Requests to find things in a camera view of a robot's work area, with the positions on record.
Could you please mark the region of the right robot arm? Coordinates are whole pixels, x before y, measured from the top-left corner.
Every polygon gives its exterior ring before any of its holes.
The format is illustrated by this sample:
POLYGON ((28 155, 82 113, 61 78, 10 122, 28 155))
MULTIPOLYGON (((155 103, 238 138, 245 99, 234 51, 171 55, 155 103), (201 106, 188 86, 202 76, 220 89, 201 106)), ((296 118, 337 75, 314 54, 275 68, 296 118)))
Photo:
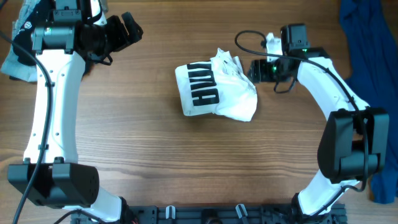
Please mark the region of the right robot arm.
POLYGON ((349 190, 363 192, 368 179, 384 168, 389 115, 370 106, 338 75, 330 56, 312 47, 304 24, 289 24, 281 37, 264 35, 259 59, 248 72, 254 83, 304 86, 326 118, 317 151, 318 171, 287 205, 266 205, 267 223, 343 223, 339 198, 349 190))

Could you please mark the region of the white Puma t-shirt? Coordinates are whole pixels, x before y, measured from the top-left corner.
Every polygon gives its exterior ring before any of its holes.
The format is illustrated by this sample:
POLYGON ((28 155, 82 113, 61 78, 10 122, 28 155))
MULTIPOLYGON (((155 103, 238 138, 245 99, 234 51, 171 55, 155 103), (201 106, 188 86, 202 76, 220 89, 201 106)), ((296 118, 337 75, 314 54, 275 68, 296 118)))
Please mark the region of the white Puma t-shirt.
POLYGON ((238 56, 218 49, 209 61, 175 69, 185 116, 216 114, 250 122, 257 109, 257 90, 243 72, 238 56))

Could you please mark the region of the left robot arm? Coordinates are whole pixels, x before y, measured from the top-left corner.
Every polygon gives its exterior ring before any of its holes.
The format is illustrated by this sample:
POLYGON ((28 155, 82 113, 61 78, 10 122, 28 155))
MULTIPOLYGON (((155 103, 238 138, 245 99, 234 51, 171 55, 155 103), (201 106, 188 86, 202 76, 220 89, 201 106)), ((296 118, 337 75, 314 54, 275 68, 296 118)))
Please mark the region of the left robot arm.
POLYGON ((100 1, 56 1, 32 32, 28 56, 37 66, 34 120, 21 164, 7 179, 21 202, 65 209, 98 223, 136 223, 122 197, 100 186, 98 171, 78 162, 76 112, 89 63, 111 65, 119 52, 142 39, 130 12, 105 17, 100 1))

